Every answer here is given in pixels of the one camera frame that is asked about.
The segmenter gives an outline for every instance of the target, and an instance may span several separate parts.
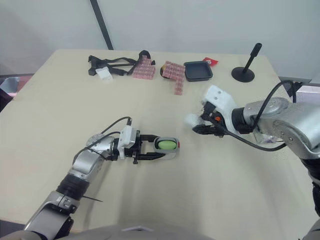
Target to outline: red object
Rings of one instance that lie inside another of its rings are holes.
[[[210,67],[213,67],[214,65],[216,65],[219,62],[219,61],[214,60],[214,59],[212,59],[210,57],[206,57],[202,61],[207,62],[210,65]]]
[[[162,76],[175,80],[174,94],[182,95],[186,67],[170,61],[165,61]]]

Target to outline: black strap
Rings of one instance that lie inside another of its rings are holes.
[[[91,68],[89,69],[88,73],[90,76],[94,76],[96,75],[96,69],[101,69],[104,67],[108,67],[109,68],[109,72],[111,74],[117,74],[120,76],[123,75],[131,75],[135,69],[135,67],[138,65],[138,63],[142,60],[143,56],[146,56],[148,59],[151,58],[150,53],[146,50],[142,50],[139,53],[139,58],[138,60],[134,60],[132,58],[127,58],[127,57],[119,57],[116,59],[99,59],[96,56],[92,56],[90,55],[88,58],[88,62],[91,63]],[[110,63],[116,63],[117,61],[120,60],[124,60],[127,61],[128,63],[125,64],[110,64]],[[153,60],[151,62],[151,65],[155,65],[156,62]],[[125,66],[132,66],[132,68],[129,71],[123,70],[123,69],[119,69],[119,68],[115,68],[115,67],[125,67]]]

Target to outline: black tool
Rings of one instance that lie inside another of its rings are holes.
[[[253,71],[251,71],[249,69],[249,66],[252,63],[253,59],[258,55],[261,47],[262,47],[261,43],[257,43],[254,46],[254,48],[250,54],[250,58],[249,58],[248,62],[246,63],[245,67],[238,66],[232,70],[231,75],[235,80],[238,80],[239,82],[242,82],[242,83],[248,83],[248,82],[251,82],[255,78],[255,74]]]
[[[91,63],[91,68],[89,69],[88,73],[90,76],[96,75],[96,69],[102,69],[104,67],[109,68],[109,72],[111,74],[117,74],[120,76],[123,75],[131,75],[135,69],[135,67],[139,64],[139,62],[143,59],[143,55],[145,55],[148,59],[151,58],[150,53],[146,50],[142,50],[139,53],[139,58],[138,60],[134,60],[132,58],[127,58],[127,57],[119,57],[116,59],[99,59],[96,56],[89,56],[88,62]],[[110,64],[110,63],[116,63],[117,61],[126,61],[128,63],[119,63],[119,64]],[[132,68],[129,71],[115,68],[115,67],[127,67],[127,66],[132,66]]]

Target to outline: white wall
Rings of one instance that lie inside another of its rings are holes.
[[[57,49],[105,46],[89,0],[0,0],[0,75],[34,73]]]
[[[98,2],[116,50],[249,54],[261,42],[279,76],[320,72],[319,0]],[[34,72],[59,48],[106,48],[89,0],[1,0],[0,31],[4,72]]]

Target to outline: black round base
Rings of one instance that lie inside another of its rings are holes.
[[[242,72],[243,70],[244,67],[242,66],[235,67],[231,72],[232,77],[242,83],[251,82],[255,78],[254,72],[250,69],[248,69],[246,72]]]

